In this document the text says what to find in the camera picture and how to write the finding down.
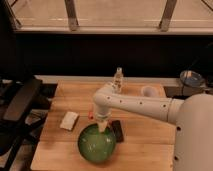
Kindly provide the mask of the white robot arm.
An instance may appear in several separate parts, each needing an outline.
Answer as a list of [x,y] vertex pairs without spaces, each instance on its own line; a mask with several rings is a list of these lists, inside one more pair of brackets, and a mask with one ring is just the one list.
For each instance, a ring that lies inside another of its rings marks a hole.
[[213,95],[185,100],[121,95],[107,83],[93,96],[94,116],[106,122],[110,109],[144,115],[176,126],[173,171],[213,171]]

